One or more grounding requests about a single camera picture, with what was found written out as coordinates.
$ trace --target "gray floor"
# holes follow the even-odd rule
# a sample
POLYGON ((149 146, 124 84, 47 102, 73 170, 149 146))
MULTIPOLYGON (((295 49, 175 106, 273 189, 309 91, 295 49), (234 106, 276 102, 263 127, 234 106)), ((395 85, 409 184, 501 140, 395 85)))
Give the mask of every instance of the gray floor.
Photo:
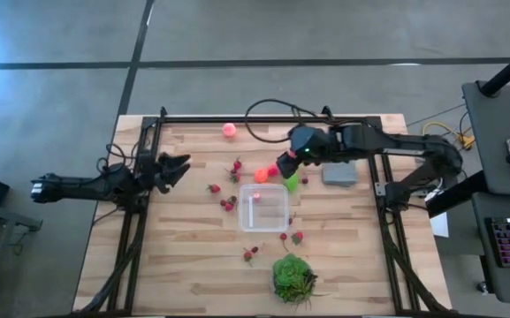
MULTIPOLYGON (((0 0, 0 63, 130 61, 145 2, 0 0)), ((157 0, 141 60, 416 57, 510 57, 510 0, 157 0)), ((276 97, 312 110, 327 104, 338 113, 404 113, 411 123, 461 104, 461 83, 503 66, 139 70, 127 112, 241 113, 276 97)), ((44 219, 23 254, 10 251, 1 269, 0 317, 69 312, 95 203, 33 204, 29 180, 50 171, 95 173, 126 76, 126 69, 0 71, 7 206, 44 219)), ((437 120, 455 127, 464 112, 437 120)), ((467 173, 480 170, 475 149, 465 162, 467 173)), ((480 264, 451 253, 460 245, 438 240, 453 307, 510 317, 510 305, 473 289, 480 264)), ((476 253, 471 247, 462 252, 476 253)))

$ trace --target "potted succulent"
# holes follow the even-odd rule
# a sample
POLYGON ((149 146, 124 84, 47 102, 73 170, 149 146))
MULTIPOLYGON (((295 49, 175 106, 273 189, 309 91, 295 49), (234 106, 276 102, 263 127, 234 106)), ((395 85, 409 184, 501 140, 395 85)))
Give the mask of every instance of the potted succulent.
POLYGON ((309 300, 316 287, 317 276, 311 267, 293 254, 272 265, 274 293, 285 303, 299 305, 309 300))

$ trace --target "wooden table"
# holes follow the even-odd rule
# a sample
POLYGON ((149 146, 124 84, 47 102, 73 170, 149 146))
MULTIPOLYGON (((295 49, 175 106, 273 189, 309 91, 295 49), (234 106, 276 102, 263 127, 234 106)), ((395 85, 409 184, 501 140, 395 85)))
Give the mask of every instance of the wooden table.
MULTIPOLYGON (((402 115, 381 118, 388 133, 407 132, 402 115)), ((141 119, 122 116, 118 121, 114 142, 127 154, 139 138, 141 119)), ((292 127, 252 126, 268 139, 281 138, 292 127)), ((240 185, 254 183, 253 172, 276 160, 287 146, 261 143, 242 125, 238 125, 233 140, 223 137, 220 124, 163 125, 160 151, 191 154, 192 168, 169 194, 152 194, 133 314, 393 313, 366 160, 357 161, 359 183, 348 189, 324 185, 321 167, 304 168, 309 183, 290 194, 290 214, 296 217, 288 232, 303 231, 305 238, 300 246, 287 246, 313 268, 319 276, 315 293, 325 296, 313 297, 311 308, 300 306, 296 310, 271 293, 271 266, 286 254, 278 234, 242 232, 237 212, 224 212, 219 201, 238 195, 240 185), (242 179, 234 185, 228 181, 225 169, 230 169, 237 157, 243 162, 242 179), (221 185, 221 193, 206 191, 207 184, 214 183, 221 185), (242 259, 243 248, 251 246, 260 247, 251 261, 252 268, 242 259)), ((396 180, 415 168, 415 160, 410 157, 394 156, 390 160, 396 180)), ((110 203, 100 203, 95 217, 113 208, 110 203)), ((427 213, 411 208, 402 217, 416 273, 438 301, 450 308, 427 213)), ((118 212, 101 220, 91 231, 74 309, 84 307, 113 270, 122 219, 123 212, 118 212)), ((399 281, 407 303, 401 272, 399 281)), ((122 287, 120 299, 124 295, 122 287)))

